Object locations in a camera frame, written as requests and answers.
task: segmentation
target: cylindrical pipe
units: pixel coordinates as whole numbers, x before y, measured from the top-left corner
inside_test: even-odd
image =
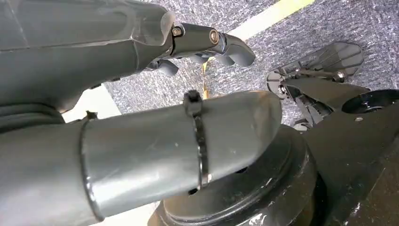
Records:
[[[0,225],[97,222],[83,183],[81,126],[43,125],[0,135]]]
[[[205,100],[202,119],[212,181],[266,150],[281,106],[270,92],[241,92]],[[182,105],[3,133],[0,225],[92,224],[197,187],[198,161]]]
[[[270,92],[203,103],[209,173],[219,179],[253,163],[281,122]],[[198,144],[182,105],[89,122],[83,153],[100,212],[111,216],[199,185]]]

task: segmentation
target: scuff mark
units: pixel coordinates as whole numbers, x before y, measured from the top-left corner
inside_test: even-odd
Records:
[[[263,225],[264,219],[267,217],[267,215],[264,215],[262,220],[261,220],[261,225]]]
[[[266,185],[265,185],[265,186],[267,186],[267,185],[271,182],[272,179],[273,179],[273,178],[270,178],[270,179],[266,182]]]
[[[258,215],[256,215],[256,216],[254,216],[253,218],[251,218],[251,219],[249,220],[249,225],[251,225],[251,226],[256,226],[257,221],[260,221],[260,220],[261,220],[261,217],[262,217],[262,213],[260,213],[260,214],[258,214]]]

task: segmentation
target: black metal frame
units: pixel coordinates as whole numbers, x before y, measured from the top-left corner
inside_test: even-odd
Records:
[[[342,84],[362,63],[358,46],[334,43],[270,72],[269,89],[297,103],[308,131],[282,126],[248,169],[164,200],[149,225],[398,225],[399,90]],[[286,170],[304,153],[299,171]]]

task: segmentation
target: bolt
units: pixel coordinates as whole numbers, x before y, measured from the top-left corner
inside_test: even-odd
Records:
[[[172,29],[172,34],[173,36],[179,36],[182,34],[182,29],[180,29],[180,27],[174,27]]]
[[[337,75],[338,75],[338,77],[339,77],[340,79],[345,78],[345,74],[344,74],[343,72],[338,72]]]
[[[219,43],[219,32],[217,32],[215,29],[212,29],[209,33],[209,39],[211,40],[212,44]]]
[[[362,117],[356,117],[355,121],[363,121],[364,119]]]
[[[279,85],[277,91],[279,92],[280,95],[284,95],[286,93],[286,88],[282,85]]]

